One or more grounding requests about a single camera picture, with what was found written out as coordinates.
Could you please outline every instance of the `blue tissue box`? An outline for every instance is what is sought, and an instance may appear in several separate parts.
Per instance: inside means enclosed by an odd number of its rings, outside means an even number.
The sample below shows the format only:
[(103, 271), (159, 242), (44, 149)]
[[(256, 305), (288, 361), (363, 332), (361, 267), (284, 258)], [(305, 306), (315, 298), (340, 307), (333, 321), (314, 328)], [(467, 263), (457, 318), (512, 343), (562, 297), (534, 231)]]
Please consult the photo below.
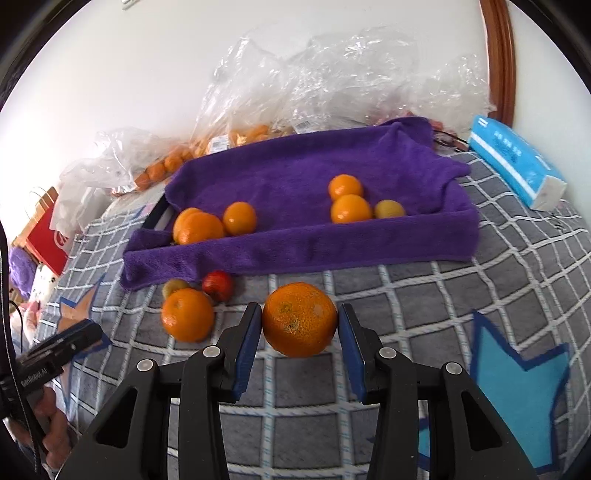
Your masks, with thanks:
[(529, 208), (556, 208), (566, 190), (563, 176), (511, 128), (478, 115), (468, 143)]

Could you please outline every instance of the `yellow fruit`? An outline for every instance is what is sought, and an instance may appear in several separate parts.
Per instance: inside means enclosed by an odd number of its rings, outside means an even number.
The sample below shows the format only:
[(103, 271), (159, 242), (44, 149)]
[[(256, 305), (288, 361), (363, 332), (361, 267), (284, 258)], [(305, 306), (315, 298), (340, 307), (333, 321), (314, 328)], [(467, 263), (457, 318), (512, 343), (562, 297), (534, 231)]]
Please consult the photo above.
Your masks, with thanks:
[(177, 290), (181, 290), (182, 288), (191, 288), (191, 285), (189, 285), (184, 280), (181, 280), (180, 278), (173, 278), (172, 280), (168, 280), (162, 286), (162, 296), (166, 300), (174, 292), (176, 292)]
[(404, 208), (394, 200), (382, 200), (374, 209), (376, 218), (396, 218), (406, 215)]

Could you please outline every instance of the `red apple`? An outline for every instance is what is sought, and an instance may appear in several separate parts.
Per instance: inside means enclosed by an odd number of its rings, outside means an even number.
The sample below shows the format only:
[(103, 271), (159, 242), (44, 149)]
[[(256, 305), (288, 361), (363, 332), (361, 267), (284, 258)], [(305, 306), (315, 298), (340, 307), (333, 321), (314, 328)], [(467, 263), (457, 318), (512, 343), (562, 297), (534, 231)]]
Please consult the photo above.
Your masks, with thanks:
[(222, 270), (214, 270), (205, 275), (201, 283), (202, 290), (214, 301), (226, 302), (232, 297), (234, 282), (232, 277)]

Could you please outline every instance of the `purple fleece cloth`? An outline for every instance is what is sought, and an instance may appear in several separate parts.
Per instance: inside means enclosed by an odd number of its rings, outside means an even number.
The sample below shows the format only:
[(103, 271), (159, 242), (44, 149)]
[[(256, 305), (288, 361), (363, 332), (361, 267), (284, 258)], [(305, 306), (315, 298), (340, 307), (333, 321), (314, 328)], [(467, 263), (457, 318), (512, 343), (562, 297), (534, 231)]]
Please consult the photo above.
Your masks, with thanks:
[[(429, 260), (466, 261), (478, 243), (478, 213), (454, 180), (470, 167), (432, 150), (424, 118), (379, 127), (277, 138), (189, 161), (166, 187), (178, 211), (198, 207), (222, 217), (249, 202), (258, 224), (250, 235), (171, 246), (170, 231), (139, 229), (124, 253), (124, 288), (171, 278), (197, 281), (231, 274), (311, 272)], [(357, 177), (373, 207), (400, 202), (407, 216), (332, 224), (330, 180)]]
[(28, 299), (31, 296), (33, 280), (35, 280), (35, 272), (37, 271), (35, 262), (22, 248), (11, 248), (8, 252), (8, 269), (12, 284), (19, 289), (22, 298)]

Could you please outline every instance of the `plastic bag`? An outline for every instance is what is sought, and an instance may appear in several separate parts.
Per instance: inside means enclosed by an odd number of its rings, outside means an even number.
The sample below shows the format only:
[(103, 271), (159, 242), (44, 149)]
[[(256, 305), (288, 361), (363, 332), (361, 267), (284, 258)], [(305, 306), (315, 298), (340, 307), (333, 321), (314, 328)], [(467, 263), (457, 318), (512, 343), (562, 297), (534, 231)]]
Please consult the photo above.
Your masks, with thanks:
[(145, 190), (193, 158), (188, 144), (138, 128), (99, 132), (95, 145), (95, 158), (77, 160), (60, 175), (50, 228), (66, 238), (100, 217), (111, 195)]
[(409, 111), (461, 136), (471, 129), (476, 115), (495, 110), (489, 100), (487, 74), (477, 55), (458, 57), (434, 75), (413, 82)]
[(417, 59), (414, 42), (391, 27), (314, 37), (290, 59), (290, 92), (281, 116), (297, 132), (401, 116)]
[(95, 218), (100, 217), (112, 201), (109, 190), (79, 183), (62, 183), (53, 207), (49, 228), (72, 240)]
[(414, 41), (391, 27), (313, 37), (283, 60), (243, 37), (215, 70), (191, 147), (196, 157), (291, 133), (379, 125), (403, 115), (468, 130), (489, 86), (476, 55), (416, 73)]
[(266, 140), (285, 99), (285, 63), (249, 38), (229, 49), (207, 88), (193, 135), (195, 157)]

